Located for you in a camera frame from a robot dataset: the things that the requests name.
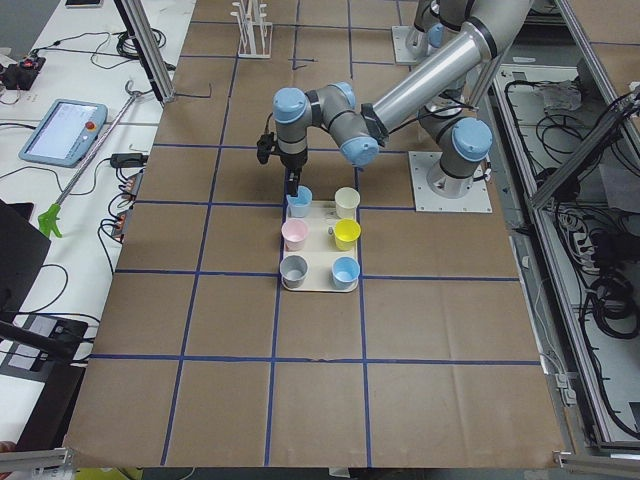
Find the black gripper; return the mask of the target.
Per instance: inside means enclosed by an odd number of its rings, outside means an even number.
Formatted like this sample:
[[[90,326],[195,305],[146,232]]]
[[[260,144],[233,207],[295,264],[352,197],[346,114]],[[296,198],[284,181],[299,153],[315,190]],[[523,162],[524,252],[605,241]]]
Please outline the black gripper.
[[[302,168],[307,162],[307,150],[304,149],[297,153],[281,151],[279,156],[281,163],[289,171],[287,174],[286,192],[288,194],[294,194],[295,189],[299,188]]]

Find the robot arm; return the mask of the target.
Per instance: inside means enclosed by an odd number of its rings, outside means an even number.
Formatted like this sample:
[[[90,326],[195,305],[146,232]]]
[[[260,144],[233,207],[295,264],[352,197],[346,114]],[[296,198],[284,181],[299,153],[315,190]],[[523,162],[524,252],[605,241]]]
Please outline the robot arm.
[[[442,26],[437,50],[374,103],[358,105],[346,82],[307,92],[294,87],[278,90],[272,113],[276,129],[259,141],[260,162],[279,156],[286,170],[286,192],[296,195],[308,159],[307,130],[316,127],[331,136],[349,163],[366,166],[410,115],[423,120],[458,113],[467,73],[508,49],[529,10],[527,1],[420,2],[414,29],[426,34]]]
[[[415,60],[423,59],[441,47],[444,26],[440,22],[440,2],[419,0],[414,23],[405,41]]]

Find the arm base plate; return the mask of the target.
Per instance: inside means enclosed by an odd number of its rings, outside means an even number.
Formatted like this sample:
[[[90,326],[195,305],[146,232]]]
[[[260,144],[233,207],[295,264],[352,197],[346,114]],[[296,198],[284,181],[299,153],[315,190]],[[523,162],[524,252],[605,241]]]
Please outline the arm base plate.
[[[430,30],[419,31],[414,26],[393,26],[391,38],[393,42],[395,63],[412,66],[423,62],[432,54],[429,42]]]
[[[492,206],[479,164],[466,179],[447,176],[440,152],[408,153],[415,210],[419,213],[490,214]]]

